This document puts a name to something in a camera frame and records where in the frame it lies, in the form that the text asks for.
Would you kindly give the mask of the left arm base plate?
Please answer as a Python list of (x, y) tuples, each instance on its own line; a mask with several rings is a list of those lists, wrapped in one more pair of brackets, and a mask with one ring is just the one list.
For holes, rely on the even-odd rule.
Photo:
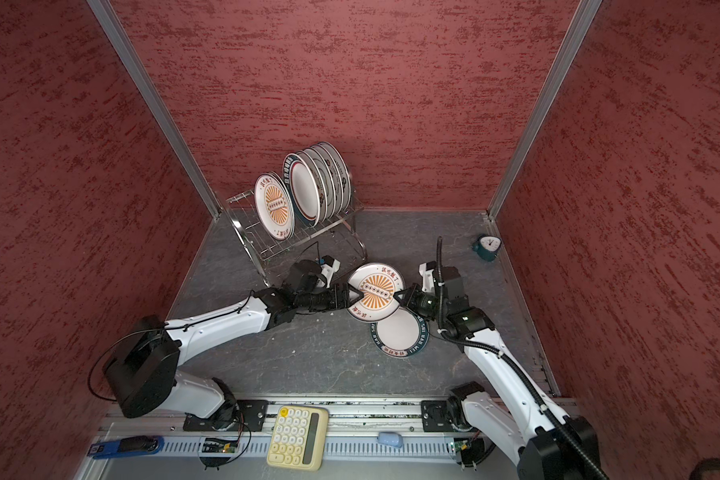
[(208, 418), (187, 414), (183, 430), (231, 434), (248, 428), (252, 432), (260, 432), (266, 420), (268, 407), (267, 400), (227, 400)]

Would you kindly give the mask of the aluminium corner post left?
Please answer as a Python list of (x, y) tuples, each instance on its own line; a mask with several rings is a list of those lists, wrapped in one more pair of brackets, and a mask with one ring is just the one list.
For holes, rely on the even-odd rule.
[(203, 174), (165, 101), (158, 92), (134, 44), (128, 37), (112, 3), (105, 0), (88, 0), (87, 4), (114, 47), (212, 219), (216, 221), (223, 213), (223, 207)]

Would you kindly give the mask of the aluminium corner post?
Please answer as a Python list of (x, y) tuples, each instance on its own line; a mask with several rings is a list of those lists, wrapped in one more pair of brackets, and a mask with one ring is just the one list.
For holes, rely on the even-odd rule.
[(134, 44), (128, 37), (112, 3), (105, 0), (88, 0), (87, 4), (114, 47), (212, 219), (216, 221), (223, 213), (223, 207), (203, 174), (165, 101), (158, 92)]
[(527, 156), (541, 131), (565, 78), (602, 5), (601, 0), (581, 0), (563, 37), (558, 52), (539, 92), (528, 122), (519, 137), (505, 173), (487, 210), (490, 222), (496, 222), (511, 188), (520, 174)]

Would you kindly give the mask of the stainless steel dish rack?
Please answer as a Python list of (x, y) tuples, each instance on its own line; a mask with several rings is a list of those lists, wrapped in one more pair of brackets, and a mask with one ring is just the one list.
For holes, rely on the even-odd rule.
[(342, 275), (365, 263), (368, 252), (356, 226), (357, 215), (363, 210), (364, 204), (354, 199), (346, 210), (315, 226), (297, 221), (289, 238), (277, 240), (259, 219), (251, 190), (229, 198), (226, 205), (226, 214), (237, 238), (269, 286), (278, 284), (291, 264), (308, 255), (329, 255), (339, 260)]

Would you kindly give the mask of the right circuit board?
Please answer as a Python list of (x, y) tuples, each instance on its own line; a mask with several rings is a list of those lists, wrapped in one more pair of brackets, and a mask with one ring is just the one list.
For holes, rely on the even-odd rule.
[(455, 456), (461, 456), (471, 447), (471, 441), (469, 439), (454, 439), (451, 442), (451, 447)]

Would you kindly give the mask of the orange patterned plate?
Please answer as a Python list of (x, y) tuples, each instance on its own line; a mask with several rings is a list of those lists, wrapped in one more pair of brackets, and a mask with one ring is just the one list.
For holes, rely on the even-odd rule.
[(363, 298), (348, 308), (357, 320), (379, 322), (394, 314), (399, 302), (394, 294), (406, 288), (398, 270), (383, 263), (368, 263), (352, 273), (348, 283), (363, 294)]
[(254, 200), (266, 232), (278, 241), (290, 238), (295, 227), (294, 207), (280, 177), (274, 173), (261, 175), (255, 184)]

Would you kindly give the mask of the yellow calculator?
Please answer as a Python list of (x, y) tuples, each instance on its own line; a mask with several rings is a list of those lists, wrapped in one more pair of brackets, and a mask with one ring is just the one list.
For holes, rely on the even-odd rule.
[(326, 409), (282, 406), (275, 418), (267, 463), (276, 468), (317, 471), (322, 466), (330, 414)]

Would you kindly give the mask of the small blue eraser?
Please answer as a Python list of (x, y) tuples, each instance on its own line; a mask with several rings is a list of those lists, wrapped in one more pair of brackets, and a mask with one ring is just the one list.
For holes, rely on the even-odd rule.
[(377, 435), (377, 442), (394, 449), (402, 449), (404, 446), (403, 436), (395, 432), (380, 432)]

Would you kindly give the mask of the red green rimmed plate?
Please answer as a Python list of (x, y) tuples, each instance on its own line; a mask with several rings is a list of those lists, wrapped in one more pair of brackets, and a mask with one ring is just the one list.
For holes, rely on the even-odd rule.
[(296, 153), (286, 156), (283, 169), (286, 186), (304, 222), (317, 225), (323, 218), (325, 200), (316, 170)]

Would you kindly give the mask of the left circuit board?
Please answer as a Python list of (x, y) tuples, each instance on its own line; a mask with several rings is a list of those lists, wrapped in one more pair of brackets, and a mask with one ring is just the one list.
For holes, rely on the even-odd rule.
[(205, 438), (202, 445), (203, 454), (232, 455), (237, 451), (239, 441), (219, 438)]

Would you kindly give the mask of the blue stapler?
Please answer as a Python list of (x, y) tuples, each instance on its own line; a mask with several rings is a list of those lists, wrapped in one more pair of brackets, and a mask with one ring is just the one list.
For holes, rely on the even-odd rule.
[(87, 456), (94, 460), (147, 456), (161, 452), (164, 445), (162, 436), (139, 435), (95, 443)]

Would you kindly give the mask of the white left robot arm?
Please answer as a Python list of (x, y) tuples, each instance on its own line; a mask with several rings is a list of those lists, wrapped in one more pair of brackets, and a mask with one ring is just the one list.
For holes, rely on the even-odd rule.
[(165, 410), (183, 413), (216, 431), (241, 427), (231, 388), (219, 378), (185, 371), (185, 364), (299, 316), (355, 306), (365, 295), (348, 283), (334, 282), (339, 268), (339, 261), (330, 256), (300, 260), (281, 286), (252, 290), (231, 306), (181, 319), (141, 319), (102, 356), (102, 374), (112, 392), (109, 401), (130, 419)]

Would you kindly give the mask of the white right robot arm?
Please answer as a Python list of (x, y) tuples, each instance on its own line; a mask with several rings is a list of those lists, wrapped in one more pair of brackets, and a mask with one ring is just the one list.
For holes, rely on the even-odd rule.
[(520, 479), (605, 479), (597, 435), (584, 418), (559, 406), (511, 354), (495, 324), (467, 297), (448, 300), (419, 285), (394, 294), (399, 305), (437, 324), (440, 337), (463, 349), (503, 401), (465, 386), (454, 391), (457, 420), (485, 434), (515, 465)]

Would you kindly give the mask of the green white alarm clock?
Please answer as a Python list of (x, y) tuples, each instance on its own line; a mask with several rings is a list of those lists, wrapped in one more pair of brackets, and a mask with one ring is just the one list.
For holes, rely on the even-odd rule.
[(502, 240), (492, 235), (481, 235), (472, 244), (472, 250), (486, 262), (494, 261), (501, 247)]

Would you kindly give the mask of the green rimmed plate outermost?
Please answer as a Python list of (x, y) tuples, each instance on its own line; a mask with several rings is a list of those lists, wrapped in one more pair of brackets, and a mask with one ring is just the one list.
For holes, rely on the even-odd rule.
[(319, 142), (318, 145), (330, 154), (334, 164), (339, 170), (343, 193), (342, 210), (346, 211), (352, 202), (353, 196), (351, 172), (339, 151), (332, 144), (329, 142)]

